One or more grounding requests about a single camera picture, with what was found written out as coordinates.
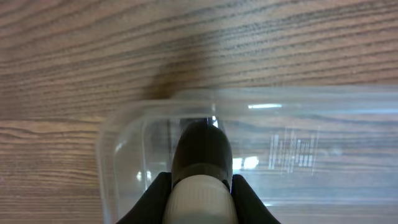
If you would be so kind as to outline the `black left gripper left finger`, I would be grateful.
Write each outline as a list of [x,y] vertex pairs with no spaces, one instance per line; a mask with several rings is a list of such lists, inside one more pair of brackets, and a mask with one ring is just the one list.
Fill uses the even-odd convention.
[[161,172],[117,224],[161,224],[172,191],[172,174]]

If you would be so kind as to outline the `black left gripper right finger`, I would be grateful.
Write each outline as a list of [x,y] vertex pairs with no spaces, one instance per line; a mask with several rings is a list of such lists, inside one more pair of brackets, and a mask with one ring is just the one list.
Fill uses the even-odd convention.
[[233,175],[231,195],[239,224],[280,224],[239,174]]

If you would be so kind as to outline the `dark bottle white cap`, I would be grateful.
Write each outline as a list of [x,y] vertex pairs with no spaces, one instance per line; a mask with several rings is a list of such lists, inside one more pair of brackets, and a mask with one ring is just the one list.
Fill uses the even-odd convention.
[[231,196],[233,157],[216,118],[184,122],[174,153],[164,223],[237,223]]

